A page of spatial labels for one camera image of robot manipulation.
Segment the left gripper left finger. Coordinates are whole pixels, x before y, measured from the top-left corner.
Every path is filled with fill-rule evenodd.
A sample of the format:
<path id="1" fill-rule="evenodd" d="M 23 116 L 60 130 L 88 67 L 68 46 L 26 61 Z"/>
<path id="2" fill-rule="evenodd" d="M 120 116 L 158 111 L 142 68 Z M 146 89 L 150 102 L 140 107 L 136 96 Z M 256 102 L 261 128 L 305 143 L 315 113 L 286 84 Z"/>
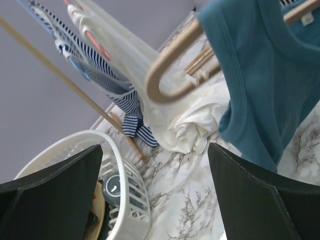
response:
<path id="1" fill-rule="evenodd" d="M 93 145 L 0 185 L 2 240 L 83 239 L 103 151 Z"/>

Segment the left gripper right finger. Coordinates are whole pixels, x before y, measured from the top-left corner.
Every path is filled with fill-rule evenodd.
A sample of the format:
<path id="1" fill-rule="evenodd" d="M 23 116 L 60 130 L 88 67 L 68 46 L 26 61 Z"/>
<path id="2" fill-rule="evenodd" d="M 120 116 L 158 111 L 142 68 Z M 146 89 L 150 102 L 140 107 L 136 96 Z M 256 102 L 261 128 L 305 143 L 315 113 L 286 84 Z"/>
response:
<path id="1" fill-rule="evenodd" d="M 273 173 L 217 143 L 208 160 L 229 240 L 318 240 L 320 188 Z"/>

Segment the teal blue tank top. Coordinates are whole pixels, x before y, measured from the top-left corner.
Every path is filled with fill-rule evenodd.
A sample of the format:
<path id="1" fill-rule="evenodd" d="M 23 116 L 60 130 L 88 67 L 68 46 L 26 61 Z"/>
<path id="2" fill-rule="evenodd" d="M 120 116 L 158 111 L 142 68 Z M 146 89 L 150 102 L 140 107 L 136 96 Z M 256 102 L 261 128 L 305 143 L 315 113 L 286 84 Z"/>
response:
<path id="1" fill-rule="evenodd" d="M 283 16 L 298 5 L 213 0 L 197 16 L 230 95 L 219 136 L 272 172 L 320 100 L 320 11 L 286 24 Z"/>

